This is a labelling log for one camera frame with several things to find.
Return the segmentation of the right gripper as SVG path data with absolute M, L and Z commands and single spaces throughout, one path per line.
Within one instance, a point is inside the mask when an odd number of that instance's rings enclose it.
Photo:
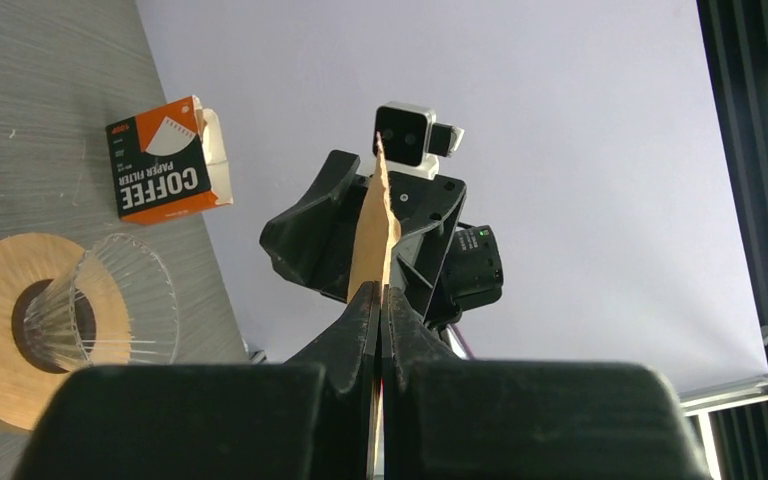
M 357 173 L 360 157 L 331 151 L 312 184 L 290 208 L 269 220 L 259 244 L 284 280 L 341 303 L 347 301 L 357 221 L 368 181 Z M 391 253 L 389 285 L 429 325 L 447 310 L 439 285 L 466 182 L 391 172 L 391 210 L 401 229 Z

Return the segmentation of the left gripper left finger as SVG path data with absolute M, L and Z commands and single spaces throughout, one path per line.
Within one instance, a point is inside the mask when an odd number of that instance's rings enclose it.
M 57 391 L 18 479 L 369 479 L 381 288 L 281 364 L 99 366 Z

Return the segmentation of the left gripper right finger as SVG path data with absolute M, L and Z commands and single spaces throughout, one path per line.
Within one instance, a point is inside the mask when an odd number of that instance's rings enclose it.
M 381 305 L 389 479 L 705 479 L 665 377 L 631 363 L 457 357 L 404 293 Z

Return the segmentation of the orange coffee filter box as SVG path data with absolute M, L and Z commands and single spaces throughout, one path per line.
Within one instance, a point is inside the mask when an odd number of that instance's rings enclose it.
M 219 117 L 196 96 L 109 124 L 120 220 L 155 225 L 234 203 Z

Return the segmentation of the clear glass dripper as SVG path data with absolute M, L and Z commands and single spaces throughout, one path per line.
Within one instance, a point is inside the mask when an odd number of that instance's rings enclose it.
M 177 355 L 180 322 L 171 277 L 159 255 L 133 235 L 104 237 L 28 295 L 14 336 L 44 371 L 167 365 Z

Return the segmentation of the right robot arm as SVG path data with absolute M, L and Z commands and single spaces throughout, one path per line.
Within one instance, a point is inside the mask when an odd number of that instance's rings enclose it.
M 259 243 L 284 280 L 375 313 L 395 288 L 421 325 L 437 333 L 498 301 L 504 283 L 488 225 L 461 223 L 466 184 L 399 171 L 377 158 L 334 150 L 301 198 L 269 220 Z

